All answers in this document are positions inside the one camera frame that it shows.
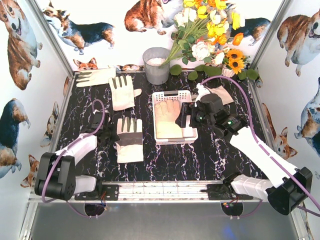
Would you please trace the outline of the white grey cuff glove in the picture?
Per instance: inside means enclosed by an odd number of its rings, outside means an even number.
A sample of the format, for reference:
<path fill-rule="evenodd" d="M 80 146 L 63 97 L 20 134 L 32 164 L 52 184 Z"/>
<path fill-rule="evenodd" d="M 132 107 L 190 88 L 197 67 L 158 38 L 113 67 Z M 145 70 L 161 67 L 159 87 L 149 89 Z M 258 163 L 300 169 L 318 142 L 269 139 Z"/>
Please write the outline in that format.
<path fill-rule="evenodd" d="M 143 162 L 143 122 L 135 118 L 119 118 L 116 133 L 118 140 L 115 142 L 117 149 L 117 162 L 134 163 Z"/>

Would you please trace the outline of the white grey striped glove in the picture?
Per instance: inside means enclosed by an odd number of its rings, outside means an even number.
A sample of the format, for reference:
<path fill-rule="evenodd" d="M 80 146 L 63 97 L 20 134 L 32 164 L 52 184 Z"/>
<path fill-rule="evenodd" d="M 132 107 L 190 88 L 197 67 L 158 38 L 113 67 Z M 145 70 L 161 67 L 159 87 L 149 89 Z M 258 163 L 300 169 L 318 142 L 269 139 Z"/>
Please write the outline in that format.
<path fill-rule="evenodd" d="M 231 95 L 227 92 L 227 90 L 223 86 L 219 86 L 217 88 L 208 88 L 204 85 L 198 84 L 196 86 L 196 89 L 197 89 L 197 94 L 191 95 L 192 102 L 200 101 L 201 97 L 208 94 L 218 95 L 221 98 L 223 105 L 227 105 L 234 102 Z"/>

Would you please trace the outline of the tan leather glove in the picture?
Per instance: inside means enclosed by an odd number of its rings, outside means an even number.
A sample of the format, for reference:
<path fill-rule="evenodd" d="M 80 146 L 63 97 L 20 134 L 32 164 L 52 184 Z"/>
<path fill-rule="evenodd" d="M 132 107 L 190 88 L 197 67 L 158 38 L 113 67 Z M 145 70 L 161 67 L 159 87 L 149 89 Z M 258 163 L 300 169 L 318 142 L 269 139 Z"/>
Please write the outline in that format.
<path fill-rule="evenodd" d="M 175 120 L 180 114 L 181 107 L 178 100 L 166 100 L 157 103 L 155 110 L 155 129 L 158 139 L 193 138 L 192 128 L 180 128 Z"/>

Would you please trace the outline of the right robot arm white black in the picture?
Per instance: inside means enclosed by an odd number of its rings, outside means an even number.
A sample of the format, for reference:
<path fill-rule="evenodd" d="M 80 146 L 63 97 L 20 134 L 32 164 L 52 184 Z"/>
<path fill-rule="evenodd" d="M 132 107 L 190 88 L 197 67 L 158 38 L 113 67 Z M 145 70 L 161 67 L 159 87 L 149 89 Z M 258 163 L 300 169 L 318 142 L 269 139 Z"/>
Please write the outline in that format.
<path fill-rule="evenodd" d="M 175 123 L 199 129 L 211 127 L 220 138 L 244 153 L 266 175 L 266 179 L 234 173 L 224 184 L 235 195 L 247 195 L 267 201 L 278 213 L 288 215 L 306 198 L 311 198 L 312 172 L 287 162 L 257 137 L 251 122 L 237 114 L 228 114 L 222 99 L 202 84 L 197 84 L 195 102 L 182 103 Z"/>

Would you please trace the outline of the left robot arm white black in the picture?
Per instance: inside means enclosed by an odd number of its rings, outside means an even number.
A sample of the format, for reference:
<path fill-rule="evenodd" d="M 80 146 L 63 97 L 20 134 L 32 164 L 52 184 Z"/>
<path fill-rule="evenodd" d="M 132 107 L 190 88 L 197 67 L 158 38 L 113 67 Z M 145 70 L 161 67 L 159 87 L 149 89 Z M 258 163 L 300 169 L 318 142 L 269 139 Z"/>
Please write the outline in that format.
<path fill-rule="evenodd" d="M 34 192 L 44 203 L 54 200 L 68 201 L 81 195 L 97 199 L 103 193 L 103 184 L 95 176 L 76 175 L 77 164 L 99 145 L 117 138 L 110 114 L 95 111 L 88 128 L 66 147 L 46 152 L 40 158 Z"/>

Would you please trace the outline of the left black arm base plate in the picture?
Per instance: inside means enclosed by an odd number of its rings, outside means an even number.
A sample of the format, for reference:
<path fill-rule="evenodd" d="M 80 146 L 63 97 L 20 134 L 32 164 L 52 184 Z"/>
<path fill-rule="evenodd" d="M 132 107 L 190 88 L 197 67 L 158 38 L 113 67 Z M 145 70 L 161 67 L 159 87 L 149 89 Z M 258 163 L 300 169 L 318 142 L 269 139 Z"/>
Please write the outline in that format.
<path fill-rule="evenodd" d="M 97 187 L 98 199 L 102 201 L 117 201 L 120 186 L 118 184 L 101 184 Z"/>

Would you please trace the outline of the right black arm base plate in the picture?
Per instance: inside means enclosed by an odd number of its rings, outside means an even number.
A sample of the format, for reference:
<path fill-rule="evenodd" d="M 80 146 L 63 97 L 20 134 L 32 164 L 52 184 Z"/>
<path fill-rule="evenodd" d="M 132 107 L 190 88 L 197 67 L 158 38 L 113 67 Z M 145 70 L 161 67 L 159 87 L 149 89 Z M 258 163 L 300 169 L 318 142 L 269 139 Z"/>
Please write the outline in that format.
<path fill-rule="evenodd" d="M 201 193 L 206 193 L 209 200 L 252 200 L 253 197 L 245 194 L 235 193 L 229 185 L 207 184 L 206 189 L 201 189 Z"/>

